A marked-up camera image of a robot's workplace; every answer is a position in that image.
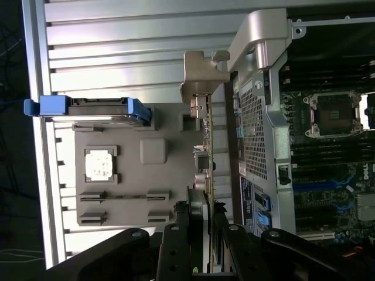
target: cpu socket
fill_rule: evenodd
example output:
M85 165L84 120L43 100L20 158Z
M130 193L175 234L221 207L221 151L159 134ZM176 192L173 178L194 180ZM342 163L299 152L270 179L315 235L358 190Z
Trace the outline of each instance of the cpu socket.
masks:
M363 130L359 103L361 95L355 92L319 93L303 98L310 106L311 128L309 138L338 138Z

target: gray plastic panel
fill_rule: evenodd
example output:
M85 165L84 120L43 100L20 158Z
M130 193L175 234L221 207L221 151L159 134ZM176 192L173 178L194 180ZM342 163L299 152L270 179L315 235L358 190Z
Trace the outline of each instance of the gray plastic panel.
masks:
M202 143L202 133L181 132L179 114L189 110L182 104L157 104L158 131L135 131L132 128L104 128L102 132L75 132L77 195L88 191L106 191L111 195L146 195L168 193L162 201L147 199L117 199L99 202L80 201L77 196L77 216L84 213L106 213L102 225L155 225L173 221L173 205L186 200L186 187L191 186L196 173L193 145ZM165 164L143 165L139 143L143 138L165 138L168 159ZM91 184L84 181L84 150L91 146L117 146L115 158L119 182Z

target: metal bracket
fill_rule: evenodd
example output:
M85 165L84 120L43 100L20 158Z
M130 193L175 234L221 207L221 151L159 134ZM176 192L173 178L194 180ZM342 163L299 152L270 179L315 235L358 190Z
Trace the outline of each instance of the metal bracket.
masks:
M204 59L203 51L185 52L185 78L180 86L182 102L190 104L197 95L212 95L221 83L228 82L230 73L218 70L217 65L229 58L228 51L213 52L211 60Z

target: screw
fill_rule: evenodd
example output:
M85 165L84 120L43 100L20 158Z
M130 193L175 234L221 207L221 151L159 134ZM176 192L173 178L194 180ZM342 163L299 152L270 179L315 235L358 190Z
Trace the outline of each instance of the screw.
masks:
M279 237L280 234L277 231L270 231L270 236L272 236L272 237Z
M259 89L262 89L263 88L263 83L262 81L255 81L255 87L259 90Z
M229 229L230 229L230 230L238 230L238 226L236 226L236 225L231 225L231 226L229 227Z

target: motherboard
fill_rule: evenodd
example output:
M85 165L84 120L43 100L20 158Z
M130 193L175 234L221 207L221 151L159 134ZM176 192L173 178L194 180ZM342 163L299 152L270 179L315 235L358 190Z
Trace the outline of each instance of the motherboard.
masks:
M319 234L325 242L356 244L375 236L374 65L364 57L287 62L279 71L281 112L289 125L296 233L301 237L315 240L311 234ZM237 85L233 108L243 175ZM243 223L272 227L267 195L245 177L240 184Z

